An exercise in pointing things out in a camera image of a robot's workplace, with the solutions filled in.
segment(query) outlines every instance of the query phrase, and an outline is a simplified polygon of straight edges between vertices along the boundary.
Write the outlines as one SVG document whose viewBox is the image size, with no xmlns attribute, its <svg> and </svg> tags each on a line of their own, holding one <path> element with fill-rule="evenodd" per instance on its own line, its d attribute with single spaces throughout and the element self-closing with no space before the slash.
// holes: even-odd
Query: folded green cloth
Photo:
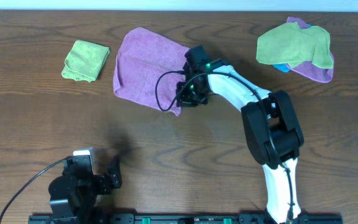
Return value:
<svg viewBox="0 0 358 224">
<path fill-rule="evenodd" d="M 75 81 L 95 81 L 109 54 L 108 47 L 77 40 L 67 55 L 62 76 Z"/>
<path fill-rule="evenodd" d="M 291 68 L 311 61 L 319 68 L 333 68 L 329 43 L 329 33 L 323 28 L 300 29 L 296 22 L 287 22 L 258 38 L 256 60 L 267 65 L 288 63 Z"/>
</svg>

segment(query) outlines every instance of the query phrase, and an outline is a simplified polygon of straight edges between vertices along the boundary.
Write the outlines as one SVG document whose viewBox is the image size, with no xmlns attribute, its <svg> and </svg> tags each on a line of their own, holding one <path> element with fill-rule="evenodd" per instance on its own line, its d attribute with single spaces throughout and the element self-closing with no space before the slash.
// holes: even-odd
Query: white wall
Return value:
<svg viewBox="0 0 358 224">
<path fill-rule="evenodd" d="M 358 0 L 0 0 L 0 9 L 358 12 Z"/>
</svg>

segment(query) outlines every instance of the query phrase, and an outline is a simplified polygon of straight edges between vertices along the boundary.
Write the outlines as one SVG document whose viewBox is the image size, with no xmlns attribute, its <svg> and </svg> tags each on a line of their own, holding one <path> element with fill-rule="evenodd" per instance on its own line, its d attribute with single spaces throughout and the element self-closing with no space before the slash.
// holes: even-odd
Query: wooden table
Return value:
<svg viewBox="0 0 358 224">
<path fill-rule="evenodd" d="M 258 36 L 301 17 L 331 34 L 332 82 L 284 74 L 255 60 Z M 0 212 L 45 166 L 81 147 L 96 148 L 95 172 L 120 154 L 124 184 L 98 205 L 138 212 L 262 210 L 264 173 L 246 146 L 241 116 L 220 96 L 179 117 L 112 92 L 115 56 L 131 29 L 145 27 L 212 58 L 268 90 L 286 90 L 305 145 L 296 171 L 298 201 L 309 212 L 339 212 L 358 223 L 358 13 L 0 11 Z M 60 75 L 75 40 L 110 47 L 98 80 Z M 56 167 L 11 205 L 3 223 L 50 212 Z"/>
</svg>

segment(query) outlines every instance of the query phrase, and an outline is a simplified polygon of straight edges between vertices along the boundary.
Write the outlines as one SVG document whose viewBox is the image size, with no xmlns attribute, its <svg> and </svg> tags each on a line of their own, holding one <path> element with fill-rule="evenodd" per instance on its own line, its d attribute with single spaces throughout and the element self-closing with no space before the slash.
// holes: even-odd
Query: cable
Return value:
<svg viewBox="0 0 358 224">
<path fill-rule="evenodd" d="M 285 223 L 289 224 L 289 223 L 292 223 L 292 220 L 293 220 L 293 206 L 295 204 L 293 203 L 292 181 L 291 181 L 291 175 L 290 175 L 291 170 L 289 168 L 285 168 L 285 172 L 287 173 L 288 184 L 290 186 L 290 208 L 288 209 L 287 220 L 285 221 Z"/>
<path fill-rule="evenodd" d="M 39 172 L 37 175 L 33 176 L 33 178 L 31 178 L 27 183 L 25 183 L 25 185 L 10 199 L 10 201 L 6 204 L 4 210 L 1 212 L 0 214 L 0 224 L 2 222 L 2 218 L 7 210 L 7 208 L 11 205 L 11 203 L 13 202 L 13 200 L 15 200 L 15 198 L 22 193 L 22 191 L 28 186 L 30 185 L 37 177 L 41 176 L 44 172 L 48 171 L 50 168 L 54 167 L 55 165 L 63 162 L 64 159 L 61 159 L 59 161 L 54 162 L 53 164 L 50 164 L 48 167 L 46 167 L 45 169 L 41 170 L 41 172 Z"/>
<path fill-rule="evenodd" d="M 263 112 L 263 114 L 267 114 L 266 113 L 266 109 L 265 109 L 265 105 L 263 104 L 263 101 L 261 99 L 261 97 L 259 96 L 258 92 L 253 89 L 251 86 L 249 86 L 248 84 L 246 84 L 245 82 L 243 82 L 240 78 L 238 78 L 237 76 L 234 76 L 230 73 L 224 73 L 224 72 L 208 72 L 208 73 L 200 73 L 197 74 L 193 77 L 191 77 L 180 89 L 180 91 L 176 94 L 176 96 L 174 97 L 174 99 L 172 100 L 170 106 L 167 109 L 163 109 L 160 105 L 160 102 L 158 100 L 158 95 L 157 95 L 157 87 L 158 87 L 158 83 L 160 82 L 161 78 L 164 77 L 165 75 L 168 75 L 169 73 L 178 73 L 178 74 L 184 74 L 184 71 L 170 71 L 170 72 L 165 72 L 164 74 L 162 74 L 160 76 L 160 78 L 158 78 L 157 83 L 155 84 L 155 99 L 157 100 L 157 104 L 158 107 L 160 108 L 161 111 L 168 111 L 172 108 L 173 104 L 175 103 L 175 101 L 178 99 L 179 96 L 181 96 L 181 94 L 183 93 L 183 90 L 189 85 L 189 83 L 191 83 L 191 81 L 193 81 L 195 78 L 198 78 L 202 75 L 224 75 L 230 78 L 233 78 L 235 80 L 237 80 L 239 83 L 241 83 L 242 85 L 244 85 L 247 89 L 249 89 L 254 95 L 255 97 L 258 99 L 260 108 Z M 284 168 L 285 172 L 287 173 L 287 177 L 288 177 L 288 184 L 290 187 L 290 208 L 288 209 L 288 213 L 287 213 L 287 220 L 291 223 L 293 220 L 293 190 L 292 190 L 292 181 L 291 181 L 291 177 L 290 177 L 290 172 L 291 170 L 285 166 L 281 159 L 278 156 L 278 152 L 276 150 L 276 147 L 274 145 L 273 139 L 272 139 L 272 135 L 270 134 L 270 128 L 269 128 L 269 121 L 267 119 L 267 116 L 265 117 L 265 124 L 267 125 L 267 136 L 269 136 L 269 142 L 270 145 L 272 147 L 272 151 L 274 153 L 274 156 L 276 157 L 276 160 L 278 162 L 278 164 L 280 165 L 280 167 Z"/>
<path fill-rule="evenodd" d="M 187 86 L 187 84 L 189 84 L 189 82 L 193 79 L 190 79 L 189 81 L 187 81 L 184 86 L 182 87 L 182 89 L 179 91 L 179 93 L 174 97 L 174 99 L 171 102 L 171 105 L 169 105 L 169 107 L 167 109 L 163 109 L 160 105 L 160 101 L 158 100 L 158 94 L 157 94 L 157 87 L 158 84 L 160 83 L 160 80 L 162 77 L 164 77 L 165 75 L 171 74 L 171 73 L 177 73 L 177 74 L 184 74 L 184 71 L 169 71 L 169 72 L 165 72 L 164 74 L 162 74 L 160 76 L 160 78 L 158 78 L 156 84 L 155 84 L 155 99 L 157 100 L 157 105 L 160 108 L 161 111 L 168 111 L 172 108 L 173 104 L 175 103 L 175 101 L 177 100 L 178 96 L 181 95 L 181 93 L 183 92 L 183 90 L 185 89 L 185 87 Z"/>
</svg>

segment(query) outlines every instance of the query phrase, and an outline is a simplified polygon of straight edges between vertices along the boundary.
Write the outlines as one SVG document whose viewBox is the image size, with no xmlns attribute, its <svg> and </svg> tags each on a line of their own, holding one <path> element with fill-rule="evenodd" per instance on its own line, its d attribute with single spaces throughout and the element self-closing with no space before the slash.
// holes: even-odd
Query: blue cloth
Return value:
<svg viewBox="0 0 358 224">
<path fill-rule="evenodd" d="M 289 72 L 290 68 L 287 67 L 287 65 L 283 64 L 278 64 L 278 65 L 273 65 L 273 67 L 275 67 L 276 69 L 282 71 L 282 72 Z"/>
</svg>

